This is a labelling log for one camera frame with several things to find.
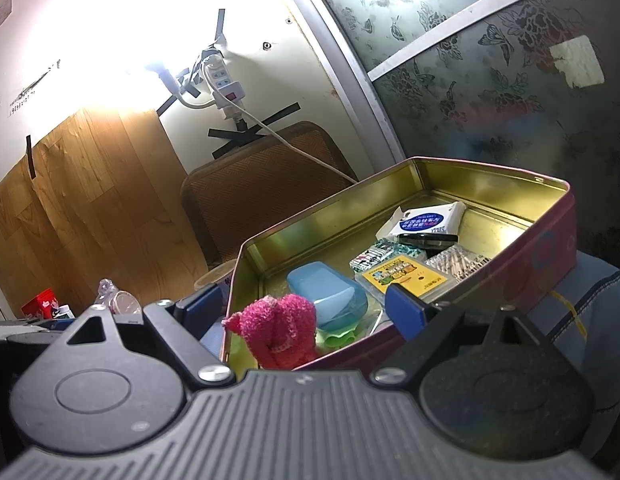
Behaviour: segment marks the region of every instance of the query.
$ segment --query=yellow strap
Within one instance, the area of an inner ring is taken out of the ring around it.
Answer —
[[[570,301],[566,300],[561,294],[559,294],[555,290],[551,290],[550,294],[552,295],[553,298],[563,303],[564,307],[570,311],[570,314],[572,314],[572,317],[574,318],[574,323],[577,326],[577,330],[579,330],[583,338],[587,341],[588,331],[586,330],[585,325],[581,322],[581,319],[579,319],[579,316],[577,315],[577,311],[574,305],[570,303]]]

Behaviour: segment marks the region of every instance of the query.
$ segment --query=metal tin box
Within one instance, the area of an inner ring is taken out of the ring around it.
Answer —
[[[398,206],[463,201],[459,243],[492,260],[440,300],[526,312],[576,262],[574,197],[567,182],[530,171],[442,158],[413,157],[351,186],[247,240],[232,277],[228,314],[288,291],[290,270],[322,261],[348,277],[348,262],[375,241]],[[388,327],[302,368],[378,365],[401,344]],[[256,367],[244,341],[225,334],[221,358],[241,376]]]

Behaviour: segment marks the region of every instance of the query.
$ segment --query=red snack bag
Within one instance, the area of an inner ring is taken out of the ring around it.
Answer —
[[[49,288],[37,294],[32,300],[21,307],[26,317],[52,319],[53,311],[59,308],[55,293]]]

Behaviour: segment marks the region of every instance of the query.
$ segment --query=yellow label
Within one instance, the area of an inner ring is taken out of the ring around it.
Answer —
[[[391,283],[399,283],[417,297],[448,280],[436,270],[406,256],[397,256],[374,269],[367,270],[363,273],[363,277],[384,294]]]

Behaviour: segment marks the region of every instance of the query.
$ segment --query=blue oval label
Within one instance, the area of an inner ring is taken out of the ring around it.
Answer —
[[[443,215],[438,213],[424,213],[399,222],[404,231],[423,231],[443,222]]]

